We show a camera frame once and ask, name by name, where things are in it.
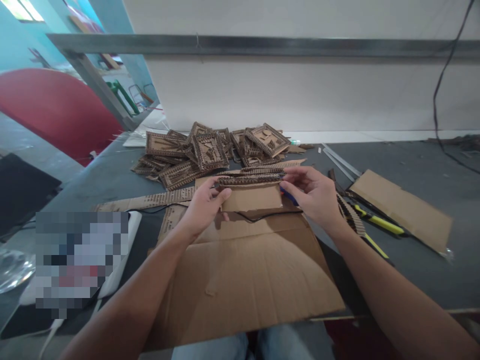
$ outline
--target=left hand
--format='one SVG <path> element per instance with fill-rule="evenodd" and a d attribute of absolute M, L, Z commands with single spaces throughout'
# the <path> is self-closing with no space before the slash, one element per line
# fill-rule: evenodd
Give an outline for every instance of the left hand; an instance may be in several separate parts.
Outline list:
<path fill-rule="evenodd" d="M 221 176 L 215 176 L 205 181 L 193 194 L 190 205 L 175 228 L 186 230 L 195 240 L 214 221 L 219 213 L 220 206 L 230 197 L 232 189 L 226 188 L 219 192 L 215 185 Z M 225 221 L 229 220 L 226 212 L 223 214 Z"/>

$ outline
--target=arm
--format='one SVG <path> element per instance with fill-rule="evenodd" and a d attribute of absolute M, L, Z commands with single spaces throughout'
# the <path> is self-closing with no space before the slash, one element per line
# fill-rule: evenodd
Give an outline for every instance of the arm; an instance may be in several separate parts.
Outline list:
<path fill-rule="evenodd" d="M 216 180 L 209 179 L 195 191 L 180 223 L 73 338 L 60 359 L 138 359 L 182 254 L 232 192 L 210 189 Z"/>
<path fill-rule="evenodd" d="M 370 248 L 342 218 L 335 184 L 312 167 L 286 168 L 280 185 L 331 237 L 378 325 L 411 359 L 480 359 L 480 346 L 440 306 Z"/>

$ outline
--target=metal rail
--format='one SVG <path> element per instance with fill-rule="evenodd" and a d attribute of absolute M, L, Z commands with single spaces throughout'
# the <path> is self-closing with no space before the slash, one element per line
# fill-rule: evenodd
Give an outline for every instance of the metal rail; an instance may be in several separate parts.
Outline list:
<path fill-rule="evenodd" d="M 452 40 L 287 38 L 204 35 L 47 34 L 125 130 L 132 119 L 85 54 L 282 56 L 434 60 L 448 57 Z M 480 40 L 461 40 L 455 59 L 480 59 Z"/>

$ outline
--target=jeans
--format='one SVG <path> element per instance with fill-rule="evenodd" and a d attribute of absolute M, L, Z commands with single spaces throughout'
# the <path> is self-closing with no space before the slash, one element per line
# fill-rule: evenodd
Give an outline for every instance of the jeans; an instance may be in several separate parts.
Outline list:
<path fill-rule="evenodd" d="M 300 321 L 272 326 L 258 332 L 256 354 L 248 349 L 247 335 L 178 346 L 172 360 L 334 360 L 332 341 L 322 321 Z"/>

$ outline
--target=blue object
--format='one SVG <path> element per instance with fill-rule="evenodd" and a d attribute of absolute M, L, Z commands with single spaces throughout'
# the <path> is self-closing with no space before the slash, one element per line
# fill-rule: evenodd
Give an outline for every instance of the blue object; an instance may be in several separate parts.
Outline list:
<path fill-rule="evenodd" d="M 291 202 L 293 203 L 293 205 L 295 206 L 298 206 L 299 203 L 297 202 L 297 200 L 295 200 L 295 198 L 292 196 L 291 193 L 289 193 L 288 191 L 286 191 L 283 187 L 280 186 L 280 192 L 285 195 L 287 198 L 289 198 L 291 200 Z"/>

